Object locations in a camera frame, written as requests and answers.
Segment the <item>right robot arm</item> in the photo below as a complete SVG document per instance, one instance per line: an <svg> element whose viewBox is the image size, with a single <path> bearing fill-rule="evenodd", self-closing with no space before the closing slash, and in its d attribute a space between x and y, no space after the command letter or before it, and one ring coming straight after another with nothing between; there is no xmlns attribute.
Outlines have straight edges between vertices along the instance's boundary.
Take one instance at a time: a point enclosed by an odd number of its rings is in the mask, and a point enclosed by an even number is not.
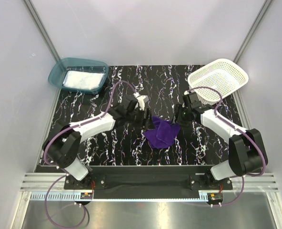
<svg viewBox="0 0 282 229"><path fill-rule="evenodd" d="M196 122L214 131L228 144L228 159L211 167L201 177L202 183L210 189L216 189L231 177L261 175L268 165L260 131L234 124L213 106L202 104L195 92L183 95L183 104L175 106L173 122L182 127Z"/></svg>

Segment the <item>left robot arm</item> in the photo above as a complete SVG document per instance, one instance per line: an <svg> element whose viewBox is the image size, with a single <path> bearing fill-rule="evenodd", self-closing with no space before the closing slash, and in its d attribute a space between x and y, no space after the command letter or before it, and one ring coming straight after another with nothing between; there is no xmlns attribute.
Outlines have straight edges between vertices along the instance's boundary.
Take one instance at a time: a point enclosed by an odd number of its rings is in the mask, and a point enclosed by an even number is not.
<svg viewBox="0 0 282 229"><path fill-rule="evenodd" d="M86 189L94 183L90 168L77 158L80 144L102 132L131 124L137 128L154 129L151 110L146 107L148 97L123 99L93 118L70 124L60 123L42 145L44 160L56 165L73 177L75 184Z"/></svg>

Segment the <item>purple towel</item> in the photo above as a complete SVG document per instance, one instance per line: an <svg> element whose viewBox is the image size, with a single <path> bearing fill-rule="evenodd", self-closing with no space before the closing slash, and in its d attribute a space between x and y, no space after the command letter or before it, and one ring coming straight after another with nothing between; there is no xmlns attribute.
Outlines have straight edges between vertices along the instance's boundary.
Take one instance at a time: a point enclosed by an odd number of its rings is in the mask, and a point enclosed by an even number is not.
<svg viewBox="0 0 282 229"><path fill-rule="evenodd" d="M171 121L162 120L156 116L152 117L152 121L155 129L144 133L151 148L164 149L172 146L181 130L180 125L172 124Z"/></svg>

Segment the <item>light blue towel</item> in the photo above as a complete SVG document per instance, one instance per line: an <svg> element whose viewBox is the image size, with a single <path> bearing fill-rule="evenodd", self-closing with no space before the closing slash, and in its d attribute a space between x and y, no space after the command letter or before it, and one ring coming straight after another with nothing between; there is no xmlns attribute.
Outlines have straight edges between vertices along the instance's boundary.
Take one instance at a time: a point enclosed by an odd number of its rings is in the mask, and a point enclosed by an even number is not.
<svg viewBox="0 0 282 229"><path fill-rule="evenodd" d="M77 90L93 90L99 87L103 77L103 73L68 71L63 86Z"/></svg>

